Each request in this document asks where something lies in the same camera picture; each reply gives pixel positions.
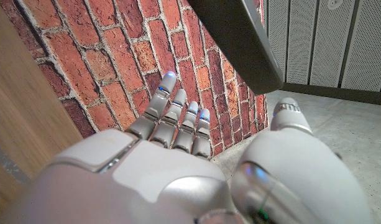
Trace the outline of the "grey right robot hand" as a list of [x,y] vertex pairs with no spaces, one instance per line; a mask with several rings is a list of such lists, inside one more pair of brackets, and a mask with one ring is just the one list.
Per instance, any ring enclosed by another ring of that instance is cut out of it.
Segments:
[[57,154],[1,223],[372,223],[367,197],[316,138],[298,103],[280,100],[227,179],[211,161],[207,109],[168,102],[168,72],[126,130]]

